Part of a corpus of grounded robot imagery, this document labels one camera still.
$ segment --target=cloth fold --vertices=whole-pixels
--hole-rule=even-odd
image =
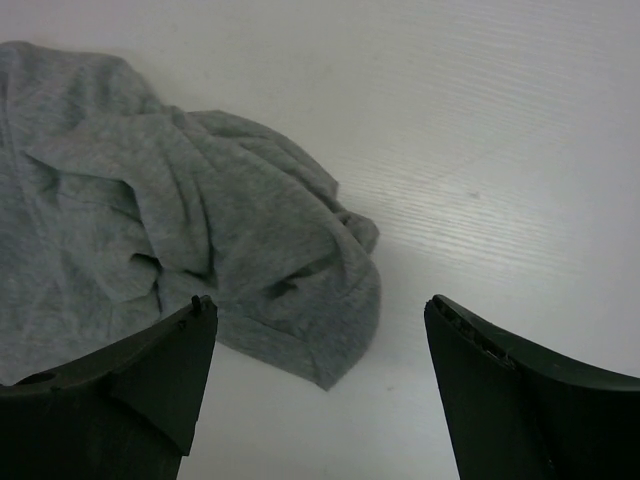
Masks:
[[[0,383],[210,295],[219,340],[328,389],[379,315],[378,231],[300,147],[163,105],[117,57],[0,45]]]

